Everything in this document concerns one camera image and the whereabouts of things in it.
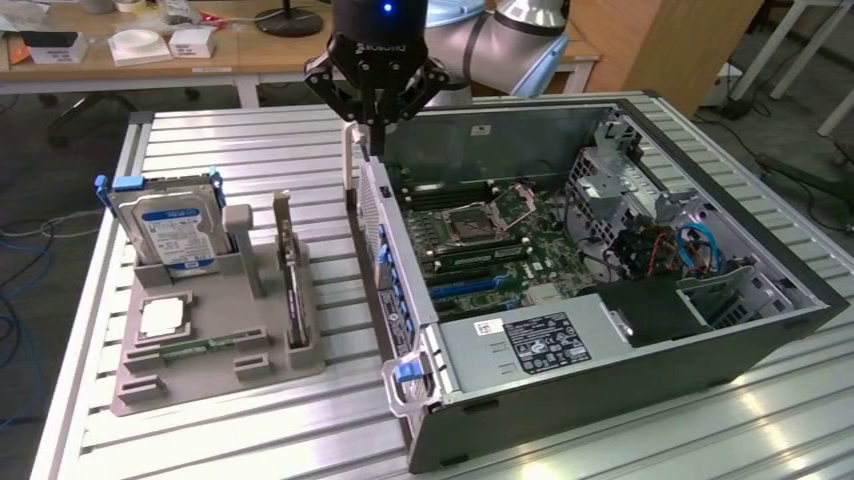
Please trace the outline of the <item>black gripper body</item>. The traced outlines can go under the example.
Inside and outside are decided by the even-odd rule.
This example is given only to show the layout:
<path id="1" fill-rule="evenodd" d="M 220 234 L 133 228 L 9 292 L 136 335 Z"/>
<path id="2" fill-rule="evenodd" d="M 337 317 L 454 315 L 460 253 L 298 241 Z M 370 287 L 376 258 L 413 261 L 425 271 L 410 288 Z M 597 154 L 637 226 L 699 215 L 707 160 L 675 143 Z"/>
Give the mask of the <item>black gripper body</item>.
<path id="1" fill-rule="evenodd" d="M 330 61 L 348 83 L 404 88 L 426 61 L 426 3 L 336 0 L 330 7 Z"/>

